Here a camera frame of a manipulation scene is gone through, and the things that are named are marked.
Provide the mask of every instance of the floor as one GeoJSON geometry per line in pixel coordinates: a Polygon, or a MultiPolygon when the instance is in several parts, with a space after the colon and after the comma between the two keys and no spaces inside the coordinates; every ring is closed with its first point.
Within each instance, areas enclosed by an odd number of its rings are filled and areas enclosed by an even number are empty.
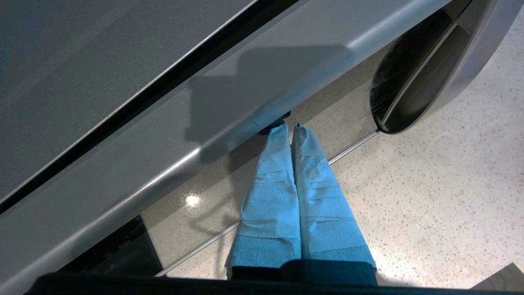
{"type": "MultiPolygon", "coordinates": [[[[407,132],[380,134],[332,165],[382,284],[471,288],[512,262],[524,267],[523,48],[524,9],[457,99],[407,132]]],[[[366,97],[372,73],[362,68],[355,75],[357,82],[339,79],[312,98],[307,108],[322,112],[297,110],[288,122],[306,122],[328,157],[357,139],[349,137],[373,129],[369,117],[351,115],[365,113],[366,104],[350,104],[366,97]]],[[[165,267],[236,222],[262,145],[252,140],[143,213],[165,267]]],[[[225,279],[234,234],[168,275],[225,279]]]]}

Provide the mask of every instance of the terrazzo floor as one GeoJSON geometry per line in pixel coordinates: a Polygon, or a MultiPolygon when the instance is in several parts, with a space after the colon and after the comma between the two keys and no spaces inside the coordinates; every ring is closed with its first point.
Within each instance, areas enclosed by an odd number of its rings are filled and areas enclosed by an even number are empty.
{"type": "MultiPolygon", "coordinates": [[[[486,67],[453,102],[400,135],[374,137],[332,165],[382,285],[471,288],[511,262],[524,267],[523,77],[521,10],[486,67]]],[[[289,122],[306,122],[328,157],[355,140],[348,134],[362,137],[373,128],[369,118],[347,115],[366,107],[349,103],[351,96],[364,97],[370,81],[339,83],[316,94],[318,103],[335,103],[308,120],[289,122]]],[[[255,147],[263,141],[247,145],[250,152],[219,160],[143,213],[165,266],[238,219],[260,150],[255,147]],[[212,201],[202,208],[191,199],[212,201]],[[175,232],[175,224],[189,225],[175,232]]],[[[168,276],[225,279],[234,234],[168,276]]]]}

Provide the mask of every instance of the speckled floor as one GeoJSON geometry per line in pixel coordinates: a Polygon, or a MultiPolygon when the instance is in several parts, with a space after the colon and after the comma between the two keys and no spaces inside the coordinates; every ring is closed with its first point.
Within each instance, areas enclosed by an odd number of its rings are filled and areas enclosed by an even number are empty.
{"type": "MultiPolygon", "coordinates": [[[[470,288],[511,262],[524,267],[523,48],[524,10],[457,99],[405,133],[374,137],[332,166],[376,259],[382,284],[470,288]]],[[[369,81],[362,83],[351,95],[368,87],[369,81]]],[[[369,128],[366,118],[345,121],[344,99],[307,123],[328,157],[348,140],[340,128],[352,124],[364,133],[369,128]]],[[[196,240],[189,229],[165,232],[178,220],[190,219],[196,209],[180,204],[177,214],[172,208],[158,214],[170,206],[165,201],[144,213],[153,240],[157,231],[157,251],[169,257],[165,264],[234,222],[254,165],[256,158],[222,180],[202,176],[201,182],[209,183],[204,188],[180,190],[181,195],[217,199],[195,219],[194,225],[202,228],[196,240]],[[231,183],[244,185],[238,189],[231,183]],[[213,208],[227,214],[213,217],[213,208]],[[192,242],[173,250],[174,237],[189,234],[192,242]]],[[[225,278],[223,266],[233,237],[232,231],[168,275],[225,278]]]]}

